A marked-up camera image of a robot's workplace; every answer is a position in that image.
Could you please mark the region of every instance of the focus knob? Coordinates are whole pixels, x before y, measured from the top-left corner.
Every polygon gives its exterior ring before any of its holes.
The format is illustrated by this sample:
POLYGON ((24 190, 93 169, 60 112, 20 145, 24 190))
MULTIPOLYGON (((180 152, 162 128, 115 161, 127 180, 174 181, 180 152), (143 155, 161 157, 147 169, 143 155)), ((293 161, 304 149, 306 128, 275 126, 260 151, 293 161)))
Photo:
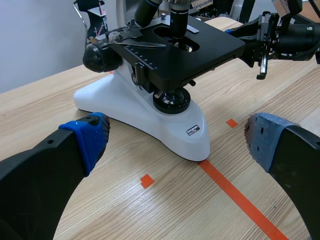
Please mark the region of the focus knob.
POLYGON ((107 40, 101 40, 89 46, 83 55, 84 66, 96 73, 110 72, 118 69, 122 63, 122 57, 108 46, 107 40))

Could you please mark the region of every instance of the microscope stage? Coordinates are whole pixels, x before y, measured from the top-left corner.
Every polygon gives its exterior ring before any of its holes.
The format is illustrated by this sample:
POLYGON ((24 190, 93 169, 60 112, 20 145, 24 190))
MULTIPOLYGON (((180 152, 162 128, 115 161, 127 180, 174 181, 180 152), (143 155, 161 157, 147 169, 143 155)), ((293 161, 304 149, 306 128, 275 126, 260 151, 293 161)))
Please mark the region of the microscope stage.
POLYGON ((242 55, 243 41, 191 16, 188 17, 188 25, 199 32, 187 30, 179 44, 190 46, 191 52, 174 45, 176 40, 170 37, 170 28, 165 24, 143 28, 142 36, 135 41, 166 47, 110 46, 133 67, 144 68, 145 77, 165 92, 183 87, 194 78, 242 55))

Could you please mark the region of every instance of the white microscope base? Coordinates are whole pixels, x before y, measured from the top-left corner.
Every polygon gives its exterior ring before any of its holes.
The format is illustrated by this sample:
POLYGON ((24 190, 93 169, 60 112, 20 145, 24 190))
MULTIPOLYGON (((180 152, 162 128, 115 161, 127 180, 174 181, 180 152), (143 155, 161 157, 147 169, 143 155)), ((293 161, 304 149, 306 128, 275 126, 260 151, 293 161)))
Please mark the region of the white microscope base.
POLYGON ((162 113, 153 104, 153 93, 137 90, 121 78, 115 72, 79 89, 73 96, 76 107, 101 112, 131 125, 160 140, 184 159, 200 162, 209 156, 207 123, 194 101, 182 113, 162 113))

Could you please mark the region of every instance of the white wall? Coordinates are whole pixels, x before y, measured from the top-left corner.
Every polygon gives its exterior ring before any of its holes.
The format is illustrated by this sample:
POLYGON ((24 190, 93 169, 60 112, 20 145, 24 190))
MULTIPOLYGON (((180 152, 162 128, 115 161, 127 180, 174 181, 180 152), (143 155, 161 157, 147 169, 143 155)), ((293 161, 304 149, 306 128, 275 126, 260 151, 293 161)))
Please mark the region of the white wall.
POLYGON ((72 3, 0 0, 0 93, 82 64, 86 31, 72 3))
POLYGON ((262 13, 265 11, 271 13, 277 12, 271 0, 256 0, 252 9, 249 22, 255 20, 257 17, 259 17, 259 15, 262 15, 262 13))

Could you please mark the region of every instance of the orange tape marker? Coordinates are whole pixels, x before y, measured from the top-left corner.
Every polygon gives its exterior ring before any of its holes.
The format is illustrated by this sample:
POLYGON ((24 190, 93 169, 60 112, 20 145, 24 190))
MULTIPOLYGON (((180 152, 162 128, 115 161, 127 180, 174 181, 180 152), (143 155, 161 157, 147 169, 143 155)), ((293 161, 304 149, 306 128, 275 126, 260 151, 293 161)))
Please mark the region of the orange tape marker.
POLYGON ((238 125, 238 123, 232 118, 226 121, 226 124, 228 124, 231 128, 235 128, 238 125))
POLYGON ((225 178, 208 160, 198 165, 215 181, 216 184, 237 204, 242 211, 271 239, 288 240, 288 238, 270 222, 228 179, 225 178))
POLYGON ((150 185, 152 185, 155 180, 153 180, 148 174, 144 175, 141 179, 141 185, 144 187, 144 189, 148 188, 150 185))

